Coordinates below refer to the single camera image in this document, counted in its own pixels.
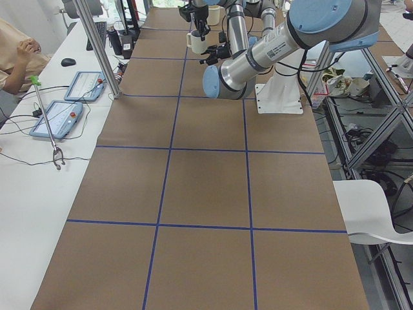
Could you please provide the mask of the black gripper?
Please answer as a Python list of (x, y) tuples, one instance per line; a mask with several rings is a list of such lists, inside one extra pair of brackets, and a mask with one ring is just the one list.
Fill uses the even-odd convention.
[(214, 65), (217, 63), (217, 59), (228, 59), (231, 57), (230, 44), (224, 30), (220, 31), (218, 38), (221, 45), (208, 46), (206, 51), (202, 53), (203, 55), (208, 54), (213, 57), (200, 59), (200, 64)]
[(186, 22), (189, 23), (194, 18), (194, 26), (199, 31), (201, 41), (204, 41), (210, 31), (210, 27), (207, 24), (208, 6), (189, 2), (184, 6), (179, 6), (178, 10), (179, 15)]

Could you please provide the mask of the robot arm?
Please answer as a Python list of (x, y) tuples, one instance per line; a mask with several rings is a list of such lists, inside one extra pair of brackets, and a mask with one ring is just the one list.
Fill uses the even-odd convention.
[(259, 73), (322, 41), (330, 43), (331, 52), (371, 47), (378, 40), (380, 11), (381, 1), (293, 1), (285, 22), (235, 59), (205, 69), (204, 93), (209, 98), (245, 98)]
[[(227, 27), (219, 34), (219, 45), (207, 43), (207, 35), (213, 25), (213, 22), (208, 19), (212, 8), (225, 9)], [(248, 40), (246, 16), (262, 20), (263, 35), (275, 29), (276, 8), (273, 1), (189, 1), (178, 10), (179, 15), (186, 22), (193, 22), (196, 28), (187, 34), (187, 47), (195, 54), (208, 54), (209, 56), (200, 63), (213, 65), (220, 59), (236, 58), (252, 45)]]

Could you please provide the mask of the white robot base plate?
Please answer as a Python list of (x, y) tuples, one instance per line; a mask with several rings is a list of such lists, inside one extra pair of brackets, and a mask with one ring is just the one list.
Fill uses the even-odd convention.
[(259, 114), (302, 114), (296, 70), (277, 63), (273, 76), (265, 84), (256, 84)]

